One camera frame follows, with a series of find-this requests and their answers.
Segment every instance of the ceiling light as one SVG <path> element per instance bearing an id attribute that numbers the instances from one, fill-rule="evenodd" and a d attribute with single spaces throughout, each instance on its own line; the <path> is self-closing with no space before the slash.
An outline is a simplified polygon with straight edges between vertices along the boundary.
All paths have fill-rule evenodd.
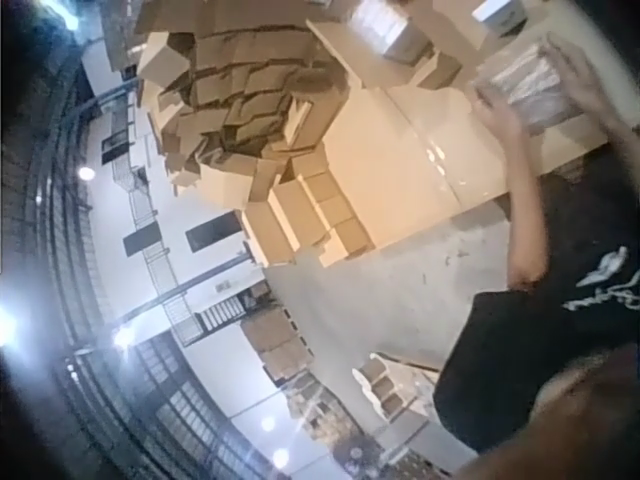
<path id="1" fill-rule="evenodd" d="M 279 448 L 273 452 L 273 465 L 278 470 L 282 470 L 289 463 L 289 451 L 284 448 Z"/>
<path id="2" fill-rule="evenodd" d="M 266 417 L 262 419 L 261 425 L 265 432 L 272 432 L 276 428 L 276 420 L 273 417 Z"/>
<path id="3" fill-rule="evenodd" d="M 16 320 L 0 308 L 0 348 L 11 343 L 16 336 Z"/>
<path id="4" fill-rule="evenodd" d="M 78 177 L 80 177 L 80 180 L 90 182 L 91 180 L 96 178 L 96 171 L 90 167 L 80 167 L 78 169 Z"/>
<path id="5" fill-rule="evenodd" d="M 68 30 L 75 31 L 80 26 L 78 17 L 67 10 L 67 7 L 62 5 L 58 0 L 40 0 L 40 2 L 43 6 L 48 7 L 53 13 L 62 18 Z"/>
<path id="6" fill-rule="evenodd" d="M 113 344 L 123 350 L 126 350 L 133 345 L 133 340 L 133 330 L 128 327 L 122 327 L 118 330 L 118 333 L 113 336 Z"/>

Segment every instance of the white wall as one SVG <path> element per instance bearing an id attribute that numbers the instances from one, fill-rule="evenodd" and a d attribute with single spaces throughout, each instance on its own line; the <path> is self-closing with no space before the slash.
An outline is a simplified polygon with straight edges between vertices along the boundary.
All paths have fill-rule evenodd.
<path id="1" fill-rule="evenodd" d="M 263 455 L 271 458 L 279 448 L 289 450 L 284 473 L 291 475 L 302 469 L 293 478 L 347 478 L 329 450 L 311 440 L 298 421 L 291 419 L 284 395 L 262 370 L 262 361 L 239 326 L 227 327 L 187 347 L 184 353 L 222 411 L 234 417 L 234 425 Z M 273 417 L 276 423 L 269 433 L 261 426 L 266 417 Z"/>
<path id="2" fill-rule="evenodd" d="M 155 139 L 144 111 L 129 111 L 130 161 L 144 166 L 154 209 L 158 212 L 163 242 L 169 249 L 169 261 L 179 284 L 205 273 L 244 252 L 243 233 L 235 234 L 210 247 L 193 253 L 186 232 L 225 213 L 203 201 L 194 191 L 176 198 L 157 154 Z M 100 273 L 114 314 L 124 315 L 157 296 L 142 254 L 127 257 L 123 238 L 135 231 L 129 196 L 113 181 L 112 166 L 102 165 L 102 140 L 111 135 L 111 114 L 94 120 L 89 129 L 87 163 L 97 173 L 89 184 L 93 238 Z M 185 298 L 194 312 L 203 311 L 264 278 L 262 269 L 245 261 L 190 289 Z M 228 281 L 231 287 L 220 293 L 216 285 Z M 137 317 L 133 322 L 136 341 L 144 341 L 170 328 L 161 307 Z"/>

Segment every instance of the person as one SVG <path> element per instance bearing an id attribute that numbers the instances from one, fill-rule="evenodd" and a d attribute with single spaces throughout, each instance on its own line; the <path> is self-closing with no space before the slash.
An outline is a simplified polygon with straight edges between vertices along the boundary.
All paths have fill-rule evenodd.
<path id="1" fill-rule="evenodd" d="M 558 439 L 570 444 L 589 433 L 606 436 L 606 421 L 605 426 L 594 421 L 602 430 L 599 433 L 597 429 L 585 433 L 585 426 L 578 428 L 579 434 L 572 434 L 569 425 L 576 427 L 576 419 L 582 418 L 576 413 L 580 410 L 575 403 L 578 385 L 583 397 L 591 400 L 596 398 L 593 391 L 617 391 L 620 387 L 614 382 L 613 388 L 610 376 L 598 373 L 612 355 L 619 355 L 611 352 L 627 352 L 625 399 L 632 401 L 631 406 L 625 404 L 628 408 L 624 411 L 629 414 L 625 418 L 631 421 L 640 410 L 637 370 L 633 368 L 637 362 L 630 360 L 629 354 L 638 351 L 640 336 L 638 195 L 623 186 L 625 181 L 640 186 L 640 139 L 616 112 L 579 47 L 549 35 L 541 54 L 557 70 L 567 97 L 608 135 L 622 159 L 621 163 L 611 159 L 599 162 L 595 180 L 611 176 L 618 165 L 624 167 L 624 175 L 613 188 L 609 182 L 604 189 L 584 190 L 584 185 L 594 184 L 593 178 L 587 178 L 590 162 L 586 161 L 585 179 L 577 185 L 564 182 L 564 190 L 545 208 L 532 166 L 531 139 L 522 120 L 490 85 L 480 85 L 470 93 L 476 114 L 504 151 L 511 226 L 508 290 L 480 293 L 474 298 L 467 324 L 434 393 L 443 426 L 481 454 L 479 463 L 470 470 L 477 476 L 467 470 L 460 478 L 581 478 L 566 471 L 554 476 L 561 470 L 552 471 L 552 467 L 562 462 L 550 462 L 550 470 L 543 474 L 544 468 L 531 466 L 536 463 L 531 458 L 545 463 L 544 456 L 527 460 L 527 452 L 551 456 L 551 445 L 560 447 Z M 611 196 L 603 194 L 607 189 Z M 554 218 L 556 226 L 558 219 L 561 223 L 560 231 L 554 229 Z M 615 370 L 608 371 L 615 377 Z M 587 382 L 590 375 L 599 380 Z M 568 404 L 560 402 L 567 398 Z M 553 411 L 547 408 L 552 404 L 560 406 Z M 569 417 L 574 422 L 562 420 L 558 411 L 573 412 Z M 540 417 L 546 420 L 529 422 L 536 412 L 543 412 Z M 540 424 L 545 425 L 544 435 L 538 435 Z M 517 455 L 510 443 L 514 435 L 519 438 Z M 522 435 L 536 440 L 528 443 Z M 547 447 L 540 442 L 548 442 Z M 490 452 L 488 457 L 482 455 L 485 452 Z M 513 475 L 498 474 L 508 458 L 517 459 L 511 464 L 517 466 L 511 470 Z M 540 475 L 527 477 L 526 469 Z"/>

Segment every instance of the concrete floor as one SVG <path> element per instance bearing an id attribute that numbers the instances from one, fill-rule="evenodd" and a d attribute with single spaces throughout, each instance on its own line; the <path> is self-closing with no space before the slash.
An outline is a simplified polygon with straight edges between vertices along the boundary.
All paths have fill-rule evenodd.
<path id="1" fill-rule="evenodd" d="M 403 443 L 424 422 L 408 413 L 386 427 L 351 369 L 372 351 L 441 367 L 473 296 L 505 288 L 507 233 L 504 214 L 492 202 L 328 269 L 313 252 L 304 252 L 296 265 L 267 270 L 273 291 L 314 352 L 313 372 L 383 446 Z M 422 430 L 411 447 L 447 470 L 473 456 L 437 424 Z"/>

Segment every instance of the black t-shirt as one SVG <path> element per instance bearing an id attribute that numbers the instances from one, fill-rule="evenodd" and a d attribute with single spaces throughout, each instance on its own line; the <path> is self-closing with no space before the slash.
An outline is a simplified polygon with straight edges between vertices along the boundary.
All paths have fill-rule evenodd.
<path id="1" fill-rule="evenodd" d="M 477 295 L 436 387 L 442 424 L 479 453 L 523 427 L 540 388 L 573 360 L 640 336 L 637 218 L 620 221 L 589 195 L 559 199 L 549 275 L 531 293 Z M 567 242 L 576 214 L 582 235 Z"/>

